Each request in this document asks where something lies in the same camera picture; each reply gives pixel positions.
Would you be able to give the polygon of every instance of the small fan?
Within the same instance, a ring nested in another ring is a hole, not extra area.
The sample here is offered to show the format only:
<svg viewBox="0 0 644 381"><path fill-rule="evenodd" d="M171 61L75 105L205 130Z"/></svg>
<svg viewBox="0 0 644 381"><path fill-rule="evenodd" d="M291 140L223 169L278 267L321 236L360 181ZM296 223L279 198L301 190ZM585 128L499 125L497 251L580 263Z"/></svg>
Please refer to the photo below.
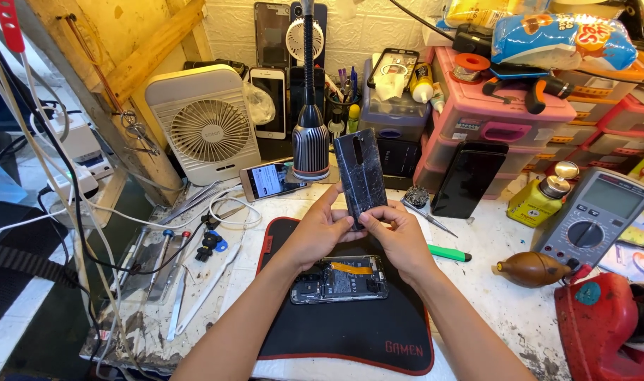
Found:
<svg viewBox="0 0 644 381"><path fill-rule="evenodd" d="M303 18L294 20L289 29L287 30L287 49L289 54L292 55L301 65L303 59ZM317 22L312 24L312 59L319 57L324 48L324 34Z"/></svg>
<svg viewBox="0 0 644 381"><path fill-rule="evenodd" d="M178 151L192 159L223 161L237 155L249 140L247 117L231 105L215 99L193 102L182 108L169 134Z"/></svg>

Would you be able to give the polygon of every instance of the multimeter display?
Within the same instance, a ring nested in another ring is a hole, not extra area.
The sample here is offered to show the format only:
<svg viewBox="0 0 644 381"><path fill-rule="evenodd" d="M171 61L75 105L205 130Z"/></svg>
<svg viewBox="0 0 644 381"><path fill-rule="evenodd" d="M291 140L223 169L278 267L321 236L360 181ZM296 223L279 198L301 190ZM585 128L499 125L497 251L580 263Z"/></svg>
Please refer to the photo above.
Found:
<svg viewBox="0 0 644 381"><path fill-rule="evenodd" d="M585 264L593 268L643 209L644 184L588 168L533 250L575 271Z"/></svg>
<svg viewBox="0 0 644 381"><path fill-rule="evenodd" d="M629 218L643 199L644 195L602 178L595 180L583 195L583 201L621 218Z"/></svg>

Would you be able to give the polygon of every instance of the plastic bag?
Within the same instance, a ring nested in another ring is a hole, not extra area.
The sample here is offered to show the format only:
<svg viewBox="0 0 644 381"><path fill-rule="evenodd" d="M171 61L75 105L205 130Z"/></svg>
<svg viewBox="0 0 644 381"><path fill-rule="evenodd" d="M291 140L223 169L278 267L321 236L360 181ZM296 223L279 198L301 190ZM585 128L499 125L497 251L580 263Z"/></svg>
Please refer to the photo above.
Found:
<svg viewBox="0 0 644 381"><path fill-rule="evenodd" d="M637 58L620 21L587 14L537 14L496 24L491 62L573 70L624 70Z"/></svg>
<svg viewBox="0 0 644 381"><path fill-rule="evenodd" d="M244 92L249 102L249 114L253 124L263 126L275 120L275 102L267 92L254 86L251 82L244 82Z"/></svg>
<svg viewBox="0 0 644 381"><path fill-rule="evenodd" d="M457 28L461 24L473 24L493 29L503 17L542 13L549 0L449 0L442 20L437 21L440 28Z"/></svg>

